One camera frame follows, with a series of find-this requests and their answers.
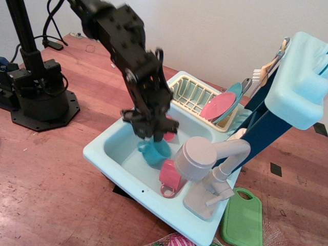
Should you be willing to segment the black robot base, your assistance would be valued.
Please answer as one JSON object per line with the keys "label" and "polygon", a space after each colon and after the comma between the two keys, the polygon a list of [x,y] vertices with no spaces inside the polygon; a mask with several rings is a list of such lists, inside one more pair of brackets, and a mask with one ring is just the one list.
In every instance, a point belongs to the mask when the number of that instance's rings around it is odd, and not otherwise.
{"label": "black robot base", "polygon": [[51,59],[44,66],[47,76],[41,80],[17,64],[1,66],[1,108],[10,112],[13,123],[36,132],[67,126],[80,111],[60,64]]}

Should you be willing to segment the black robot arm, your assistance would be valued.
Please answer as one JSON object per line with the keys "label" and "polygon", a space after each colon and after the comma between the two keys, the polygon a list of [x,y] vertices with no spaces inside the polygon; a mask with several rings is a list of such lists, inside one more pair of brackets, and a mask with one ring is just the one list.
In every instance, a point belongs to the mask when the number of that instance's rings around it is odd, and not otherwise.
{"label": "black robot arm", "polygon": [[[79,111],[74,93],[60,64],[43,61],[36,47],[23,1],[7,1],[25,67],[7,73],[13,103],[12,121],[40,132],[66,126]],[[134,134],[155,142],[164,134],[177,133],[178,122],[166,117],[173,94],[162,67],[163,51],[145,49],[143,21],[127,5],[119,8],[105,1],[70,1],[80,18],[84,34],[98,40],[121,71],[134,109],[122,110]]]}

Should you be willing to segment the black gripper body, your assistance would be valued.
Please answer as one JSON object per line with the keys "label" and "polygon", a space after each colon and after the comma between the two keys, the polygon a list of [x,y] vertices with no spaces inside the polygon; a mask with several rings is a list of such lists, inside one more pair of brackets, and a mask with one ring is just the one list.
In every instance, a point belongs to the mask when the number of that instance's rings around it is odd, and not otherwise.
{"label": "black gripper body", "polygon": [[132,125],[134,134],[142,139],[153,137],[155,120],[166,117],[172,100],[163,74],[155,74],[138,81],[134,74],[124,80],[134,103],[131,110],[121,110],[123,121]]}

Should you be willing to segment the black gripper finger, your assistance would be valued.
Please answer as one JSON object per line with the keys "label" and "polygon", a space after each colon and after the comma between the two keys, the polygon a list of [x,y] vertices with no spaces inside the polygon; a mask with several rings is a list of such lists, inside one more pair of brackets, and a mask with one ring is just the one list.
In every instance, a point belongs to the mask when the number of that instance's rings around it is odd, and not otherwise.
{"label": "black gripper finger", "polygon": [[179,122],[173,119],[162,117],[155,120],[153,139],[155,142],[160,142],[163,139],[164,134],[174,133],[178,131]]}

